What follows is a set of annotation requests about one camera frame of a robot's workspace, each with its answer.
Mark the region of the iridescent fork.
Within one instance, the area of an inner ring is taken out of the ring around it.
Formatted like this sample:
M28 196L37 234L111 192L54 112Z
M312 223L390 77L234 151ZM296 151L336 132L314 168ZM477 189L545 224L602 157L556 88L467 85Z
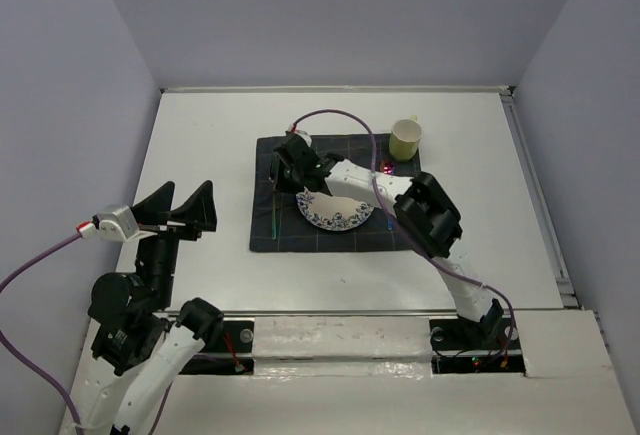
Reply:
M277 191L272 191L272 210L271 210L271 238L272 240L276 240L278 237L278 216L277 216L277 210L278 210L278 204L277 204L277 199L278 199L278 193Z

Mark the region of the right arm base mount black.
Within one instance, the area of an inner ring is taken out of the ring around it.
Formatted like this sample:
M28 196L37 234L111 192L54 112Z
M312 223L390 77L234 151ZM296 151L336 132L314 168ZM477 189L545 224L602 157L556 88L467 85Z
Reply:
M458 318L429 321L431 366L436 375L526 373L519 334L504 317L487 339L465 331Z

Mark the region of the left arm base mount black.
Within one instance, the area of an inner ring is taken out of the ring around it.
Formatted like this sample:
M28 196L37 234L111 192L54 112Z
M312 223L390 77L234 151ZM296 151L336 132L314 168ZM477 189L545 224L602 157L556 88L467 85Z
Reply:
M231 318L222 334L210 340L181 370L181 375L244 376L254 370L254 320Z

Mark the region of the pale yellow mug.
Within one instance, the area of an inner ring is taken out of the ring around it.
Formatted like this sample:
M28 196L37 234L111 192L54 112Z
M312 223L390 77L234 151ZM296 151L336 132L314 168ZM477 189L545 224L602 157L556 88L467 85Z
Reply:
M391 157L399 162L411 160L418 152L422 135L423 130L416 116L396 121L389 139Z

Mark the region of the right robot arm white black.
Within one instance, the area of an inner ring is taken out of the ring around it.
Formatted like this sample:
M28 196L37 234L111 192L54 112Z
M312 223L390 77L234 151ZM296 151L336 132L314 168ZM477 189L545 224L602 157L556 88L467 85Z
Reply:
M504 316L499 295L473 274L460 244L460 212L433 175L389 175L337 154L320 156L296 133L287 134L274 149L270 175L281 192L307 190L383 210L410 247L440 274L460 319L459 337L482 347L499 334Z

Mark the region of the blue floral ceramic plate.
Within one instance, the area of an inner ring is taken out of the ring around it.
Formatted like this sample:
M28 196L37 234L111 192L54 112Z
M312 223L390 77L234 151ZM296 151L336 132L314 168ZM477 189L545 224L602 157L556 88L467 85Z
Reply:
M295 195L303 218L316 228L330 232L346 232L363 225L374 207L347 197L334 197L305 189Z

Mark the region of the dark grey checked cloth placemat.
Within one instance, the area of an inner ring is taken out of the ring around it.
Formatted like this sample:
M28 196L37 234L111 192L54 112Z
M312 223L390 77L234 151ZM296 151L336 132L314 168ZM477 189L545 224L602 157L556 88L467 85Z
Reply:
M414 177L422 171L420 152L407 162L394 160L389 153L389 133L375 135L377 169L382 159L391 159L398 176ZM334 153L369 168L371 143L366 134L315 135L312 147L320 156ZM273 149L284 137L259 138L255 153L255 183L249 249L256 253L346 253L390 252L410 247L397 230L387 229L387 217L374 208L360 227L346 232L325 231L307 222L298 210L295 195L278 193L278 237L271 238L273 184L269 178Z

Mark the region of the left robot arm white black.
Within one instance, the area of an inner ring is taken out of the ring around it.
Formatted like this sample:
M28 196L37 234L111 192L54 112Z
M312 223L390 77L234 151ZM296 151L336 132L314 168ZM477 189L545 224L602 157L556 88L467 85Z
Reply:
M100 276L89 318L97 326L91 359L64 434L136 434L185 365L215 347L223 313L209 302L186 302L174 322L160 318L171 303L178 248L217 227L213 184L204 181L179 207L164 183L136 205L104 208L79 226L111 242L137 245L134 271Z

